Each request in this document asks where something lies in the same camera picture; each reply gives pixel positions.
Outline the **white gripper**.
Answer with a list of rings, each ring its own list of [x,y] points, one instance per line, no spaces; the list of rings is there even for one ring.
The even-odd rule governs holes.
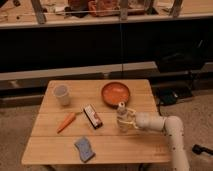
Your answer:
[[[162,131],[164,128],[165,118],[162,116],[153,116],[148,113],[137,113],[136,110],[127,108],[130,116],[135,116],[135,122],[121,121],[122,124],[134,129],[144,129],[152,131]]]

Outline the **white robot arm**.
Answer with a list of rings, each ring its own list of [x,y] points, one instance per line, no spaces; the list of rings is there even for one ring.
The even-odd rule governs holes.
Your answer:
[[[172,171],[190,171],[190,165],[184,146],[184,126],[177,116],[153,116],[148,113],[136,113],[132,109],[117,110],[117,123],[125,129],[165,132],[169,137],[172,154]]]

